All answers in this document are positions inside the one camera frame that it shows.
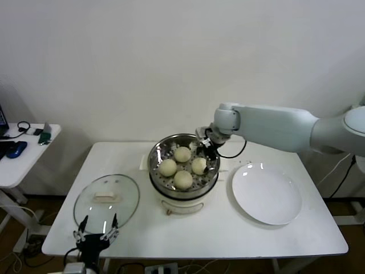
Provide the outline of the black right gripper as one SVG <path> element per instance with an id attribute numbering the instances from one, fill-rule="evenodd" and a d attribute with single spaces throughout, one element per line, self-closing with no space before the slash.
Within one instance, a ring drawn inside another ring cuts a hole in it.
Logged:
<path id="1" fill-rule="evenodd" d="M 208 174 L 211 171 L 216 169 L 216 160 L 219 158 L 217 148 L 212 143 L 210 138 L 205 138 L 203 140 L 203 144 L 199 144 L 196 148 L 196 155 L 197 156 L 206 156 L 204 174 Z"/>

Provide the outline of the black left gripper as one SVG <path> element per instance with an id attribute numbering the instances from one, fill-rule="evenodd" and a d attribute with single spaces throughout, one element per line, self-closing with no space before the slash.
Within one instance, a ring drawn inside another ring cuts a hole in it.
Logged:
<path id="1" fill-rule="evenodd" d="M 80 222 L 78 230 L 73 232 L 76 240 L 76 247 L 80 251 L 80 259 L 86 266 L 98 266 L 100 253 L 110 246 L 119 235 L 117 214 L 115 213 L 112 220 L 112 226 L 109 232 L 105 234 L 85 235 L 85 228 L 88 216 Z"/>

